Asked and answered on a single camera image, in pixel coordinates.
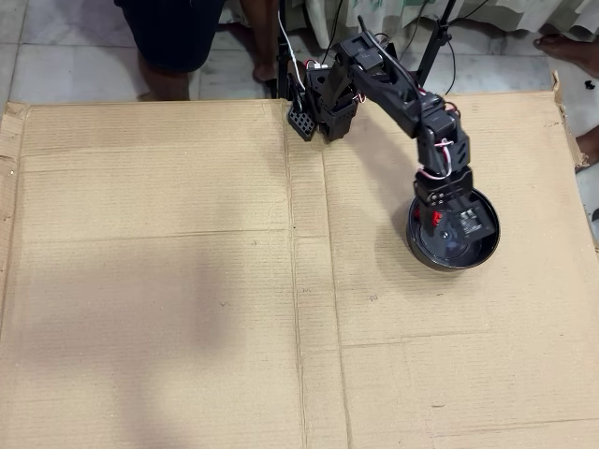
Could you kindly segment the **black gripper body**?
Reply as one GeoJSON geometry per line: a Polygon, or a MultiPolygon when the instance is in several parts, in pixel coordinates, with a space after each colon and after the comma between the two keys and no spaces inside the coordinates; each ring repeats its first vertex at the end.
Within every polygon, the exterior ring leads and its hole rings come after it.
{"type": "Polygon", "coordinates": [[[419,170],[414,190],[418,201],[429,208],[441,208],[451,200],[464,203],[474,190],[473,171],[464,167],[446,178],[434,180],[427,172],[419,170]]]}

